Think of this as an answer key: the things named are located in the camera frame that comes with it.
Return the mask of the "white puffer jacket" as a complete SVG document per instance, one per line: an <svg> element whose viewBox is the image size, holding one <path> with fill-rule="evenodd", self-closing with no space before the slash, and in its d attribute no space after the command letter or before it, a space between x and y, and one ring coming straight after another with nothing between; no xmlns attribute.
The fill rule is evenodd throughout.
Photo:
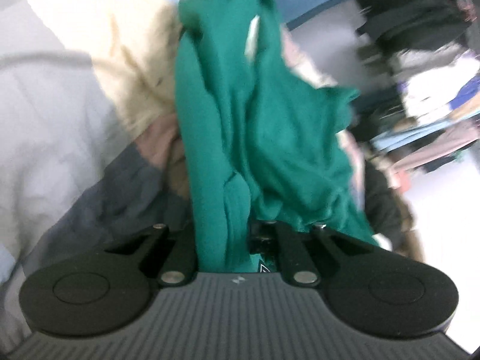
<svg viewBox="0 0 480 360"><path fill-rule="evenodd" d="M403 110L419 125L446 118L479 93L479 60L469 51L400 81Z"/></svg>

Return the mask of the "patchwork quilt bedding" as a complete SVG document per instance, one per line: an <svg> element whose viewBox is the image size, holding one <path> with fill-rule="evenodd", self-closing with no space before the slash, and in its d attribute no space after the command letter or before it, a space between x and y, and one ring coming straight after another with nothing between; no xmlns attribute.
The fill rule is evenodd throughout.
<svg viewBox="0 0 480 360"><path fill-rule="evenodd" d="M30 336L19 294L35 271L155 224L194 229L175 101L179 3L68 7L68 49L27 0L1 0L2 353ZM332 86L314 66L300 72L282 18L281 34L286 66Z"/></svg>

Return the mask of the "pink hanging trousers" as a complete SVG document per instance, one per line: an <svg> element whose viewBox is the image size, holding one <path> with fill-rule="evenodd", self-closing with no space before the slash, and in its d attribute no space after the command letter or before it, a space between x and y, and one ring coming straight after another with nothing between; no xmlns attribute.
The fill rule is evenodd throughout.
<svg viewBox="0 0 480 360"><path fill-rule="evenodd" d="M396 171L408 171L423 166L431 161L450 155L451 153L479 139L479 130L474 125L459 123L449 127L428 144L406 157L393 163Z"/></svg>

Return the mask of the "black coat on bed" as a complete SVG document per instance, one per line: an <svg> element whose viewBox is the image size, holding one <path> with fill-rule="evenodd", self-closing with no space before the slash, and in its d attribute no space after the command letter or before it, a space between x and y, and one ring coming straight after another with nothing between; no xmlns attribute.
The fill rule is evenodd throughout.
<svg viewBox="0 0 480 360"><path fill-rule="evenodd" d="M364 213L377 243L386 250L425 261L413 214L386 176L369 161L364 165Z"/></svg>

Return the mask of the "light blue hanging garment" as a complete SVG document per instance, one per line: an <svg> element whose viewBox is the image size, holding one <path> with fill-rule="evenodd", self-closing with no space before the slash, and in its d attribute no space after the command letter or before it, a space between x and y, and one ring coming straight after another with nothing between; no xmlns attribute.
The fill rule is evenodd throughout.
<svg viewBox="0 0 480 360"><path fill-rule="evenodd" d="M392 131L381 133L380 135L375 136L371 143L374 149L377 151L390 152L391 150L396 150L411 142L426 137L431 133L436 133L440 130L450 128L451 126L456 125L461 121L470 119L473 116L475 116L475 114L470 114L468 118L464 117L463 119L459 120L441 119L433 124L414 127L400 133L393 133Z"/></svg>

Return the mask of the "green sweatshirt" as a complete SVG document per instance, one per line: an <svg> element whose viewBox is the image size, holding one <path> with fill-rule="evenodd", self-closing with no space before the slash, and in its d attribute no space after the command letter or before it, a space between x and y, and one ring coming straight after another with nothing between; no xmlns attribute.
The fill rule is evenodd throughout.
<svg viewBox="0 0 480 360"><path fill-rule="evenodd" d="M315 88L282 55L274 0L182 0L175 101L202 272L258 272L251 219L373 232L338 144L353 88Z"/></svg>

